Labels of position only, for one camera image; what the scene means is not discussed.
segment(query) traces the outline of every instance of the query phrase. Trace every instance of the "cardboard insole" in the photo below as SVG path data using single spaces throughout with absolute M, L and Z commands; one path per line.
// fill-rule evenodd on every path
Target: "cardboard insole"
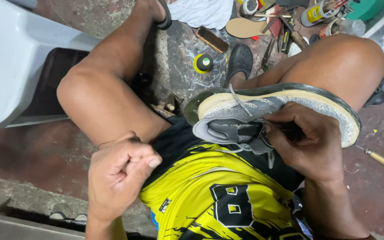
M 237 38 L 250 38 L 259 35 L 269 35 L 270 31 L 262 33 L 265 27 L 265 21 L 253 22 L 246 18 L 234 18 L 227 22 L 226 31 Z

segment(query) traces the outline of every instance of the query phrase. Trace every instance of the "gray shoelace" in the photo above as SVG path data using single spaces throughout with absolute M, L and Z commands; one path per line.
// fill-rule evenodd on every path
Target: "gray shoelace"
M 235 99 L 235 101 L 238 103 L 238 105 L 241 106 L 244 109 L 244 111 L 248 114 L 248 116 L 252 117 L 253 115 L 251 114 L 251 112 L 245 107 L 244 103 L 236 95 L 235 91 L 232 88 L 232 84 L 229 84 L 229 90 L 232 93 L 232 96 Z M 242 152 L 243 150 L 244 149 L 242 149 L 241 147 L 238 150 L 221 150 L 221 149 L 216 149 L 216 151 L 225 152 L 225 153 L 237 153 L 237 152 Z M 275 154 L 274 154 L 273 150 L 270 150 L 268 152 L 268 162 L 269 162 L 269 169 L 272 169 L 274 167 L 274 163 L 275 163 Z

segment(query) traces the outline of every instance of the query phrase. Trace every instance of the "white cloth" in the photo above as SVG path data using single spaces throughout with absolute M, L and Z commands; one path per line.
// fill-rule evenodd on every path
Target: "white cloth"
M 171 19 L 191 27 L 221 30 L 232 14 L 233 0 L 177 0 L 168 5 Z

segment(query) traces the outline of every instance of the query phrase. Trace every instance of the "thigh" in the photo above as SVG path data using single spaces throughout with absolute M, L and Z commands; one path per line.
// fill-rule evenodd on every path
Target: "thigh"
M 114 141 L 128 131 L 150 142 L 171 126 L 123 80 L 104 72 L 74 67 L 60 83 L 57 95 L 65 112 L 95 145 Z
M 327 90 L 356 112 L 384 75 L 382 49 L 374 41 L 347 34 L 323 38 L 289 60 L 294 65 L 280 82 L 299 82 Z

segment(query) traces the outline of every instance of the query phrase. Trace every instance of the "printed number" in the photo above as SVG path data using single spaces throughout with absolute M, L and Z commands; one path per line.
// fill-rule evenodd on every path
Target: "printed number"
M 253 206 L 247 193 L 248 185 L 220 185 L 210 187 L 215 201 L 214 218 L 227 228 L 250 227 L 253 224 Z

